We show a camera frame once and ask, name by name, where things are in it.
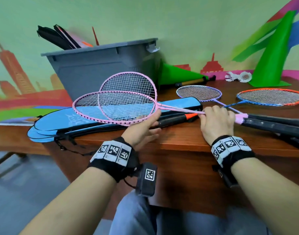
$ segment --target storage bin lid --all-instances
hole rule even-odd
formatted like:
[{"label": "storage bin lid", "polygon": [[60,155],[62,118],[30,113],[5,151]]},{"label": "storage bin lid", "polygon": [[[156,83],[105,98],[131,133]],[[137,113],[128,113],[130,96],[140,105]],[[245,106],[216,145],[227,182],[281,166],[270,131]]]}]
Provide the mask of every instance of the storage bin lid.
[{"label": "storage bin lid", "polygon": [[99,45],[99,46],[94,46],[94,47],[76,48],[76,49],[44,53],[44,54],[41,54],[41,56],[53,56],[53,55],[56,56],[56,55],[65,55],[65,54],[75,54],[75,53],[82,53],[82,52],[88,52],[88,51],[96,51],[96,50],[106,49],[106,48],[123,47],[123,46],[143,44],[143,43],[152,43],[156,40],[158,40],[158,38],[141,39],[141,40],[134,40],[134,41],[128,41],[128,42],[120,42],[120,43],[111,43],[111,44],[104,44],[104,45]]}]

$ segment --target gray pants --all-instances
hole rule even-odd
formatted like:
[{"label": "gray pants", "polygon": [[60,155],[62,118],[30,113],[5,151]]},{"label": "gray pants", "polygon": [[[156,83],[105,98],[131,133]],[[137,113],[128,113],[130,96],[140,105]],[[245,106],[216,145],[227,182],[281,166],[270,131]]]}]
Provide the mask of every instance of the gray pants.
[{"label": "gray pants", "polygon": [[109,235],[271,235],[265,224],[245,209],[229,209],[227,219],[166,208],[156,215],[156,209],[133,190],[119,203]]}]

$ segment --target gray plastic storage bin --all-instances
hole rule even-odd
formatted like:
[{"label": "gray plastic storage bin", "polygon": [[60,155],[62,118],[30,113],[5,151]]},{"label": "gray plastic storage bin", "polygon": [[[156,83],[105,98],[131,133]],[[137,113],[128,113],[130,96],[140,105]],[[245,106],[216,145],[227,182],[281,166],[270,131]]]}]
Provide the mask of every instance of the gray plastic storage bin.
[{"label": "gray plastic storage bin", "polygon": [[107,78],[119,72],[140,72],[155,82],[154,52],[158,50],[157,39],[63,50],[41,56],[48,58],[74,101],[84,94],[99,91]]}]

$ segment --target forearm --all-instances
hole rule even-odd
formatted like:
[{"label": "forearm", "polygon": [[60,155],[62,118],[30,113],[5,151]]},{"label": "forearm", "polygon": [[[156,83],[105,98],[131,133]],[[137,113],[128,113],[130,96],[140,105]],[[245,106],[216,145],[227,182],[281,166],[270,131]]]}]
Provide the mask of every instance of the forearm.
[{"label": "forearm", "polygon": [[106,172],[86,169],[20,234],[93,234],[115,186],[116,181]]},{"label": "forearm", "polygon": [[299,186],[257,158],[231,167],[242,190],[274,234],[299,234]]}]

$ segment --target green traffic cone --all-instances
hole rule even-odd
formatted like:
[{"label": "green traffic cone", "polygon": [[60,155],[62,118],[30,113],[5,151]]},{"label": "green traffic cone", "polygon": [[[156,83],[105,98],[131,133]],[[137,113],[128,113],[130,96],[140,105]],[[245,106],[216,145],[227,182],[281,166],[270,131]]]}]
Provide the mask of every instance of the green traffic cone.
[{"label": "green traffic cone", "polygon": [[158,72],[158,86],[202,79],[204,76],[205,75],[166,64],[161,59]]},{"label": "green traffic cone", "polygon": [[295,11],[288,11],[279,23],[249,82],[253,87],[291,85],[281,81],[281,74],[289,53],[288,41],[294,16]]}]

